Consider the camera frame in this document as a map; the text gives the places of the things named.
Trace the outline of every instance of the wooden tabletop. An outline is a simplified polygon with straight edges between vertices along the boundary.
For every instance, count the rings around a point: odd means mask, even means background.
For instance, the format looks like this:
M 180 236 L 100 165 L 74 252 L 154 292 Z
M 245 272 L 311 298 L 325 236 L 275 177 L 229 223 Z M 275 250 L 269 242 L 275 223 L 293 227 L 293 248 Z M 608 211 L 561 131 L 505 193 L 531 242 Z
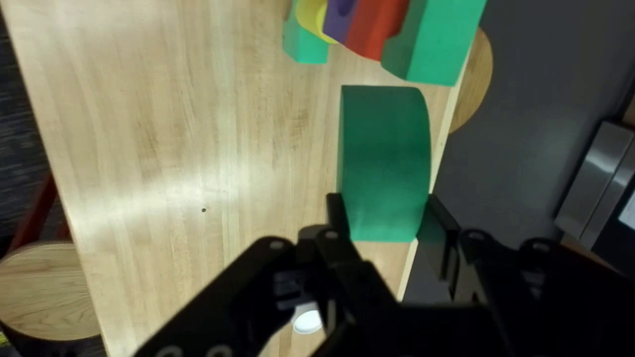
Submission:
M 257 236 L 323 223 L 342 84 L 410 86 L 340 48 L 328 66 L 293 64 L 281 0 L 1 0 L 1 10 L 116 357 Z M 420 92 L 436 175 L 457 88 Z M 402 294 L 410 244 L 360 252 Z M 303 349 L 281 332 L 267 353 Z

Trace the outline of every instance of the green block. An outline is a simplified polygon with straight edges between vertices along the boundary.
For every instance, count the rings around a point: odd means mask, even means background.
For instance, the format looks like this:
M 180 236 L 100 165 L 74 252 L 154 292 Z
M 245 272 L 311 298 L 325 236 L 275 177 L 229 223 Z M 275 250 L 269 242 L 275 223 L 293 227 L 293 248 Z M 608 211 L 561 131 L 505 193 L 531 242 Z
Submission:
M 406 82 L 454 86 L 485 0 L 410 0 L 400 34 L 382 50 L 380 66 Z
M 281 48 L 297 64 L 327 64 L 328 44 L 301 28 L 295 16 L 299 0 L 293 0 L 289 18 L 283 24 Z
M 414 88 L 340 90 L 338 193 L 352 240 L 410 242 L 430 187 L 430 125 Z

